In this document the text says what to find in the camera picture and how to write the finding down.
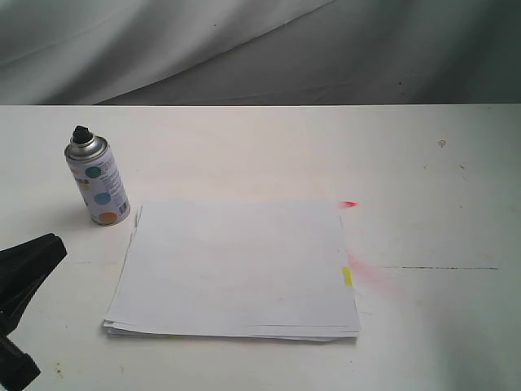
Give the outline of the white spray paint can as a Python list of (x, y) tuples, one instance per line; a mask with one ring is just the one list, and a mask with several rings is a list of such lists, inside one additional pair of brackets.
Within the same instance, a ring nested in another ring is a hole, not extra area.
[(111, 226), (129, 216), (129, 199), (105, 138), (78, 125), (64, 156), (94, 222)]

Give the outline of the white backdrop cloth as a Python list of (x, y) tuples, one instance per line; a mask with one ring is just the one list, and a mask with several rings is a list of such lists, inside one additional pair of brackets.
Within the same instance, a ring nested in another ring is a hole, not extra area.
[(4, 1), (1, 102), (517, 103), (517, 1)]

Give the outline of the white paper stack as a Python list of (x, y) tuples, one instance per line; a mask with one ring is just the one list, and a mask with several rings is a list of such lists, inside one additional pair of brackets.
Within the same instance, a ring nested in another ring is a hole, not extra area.
[(329, 200), (145, 203), (104, 326), (114, 333), (335, 340), (360, 322)]

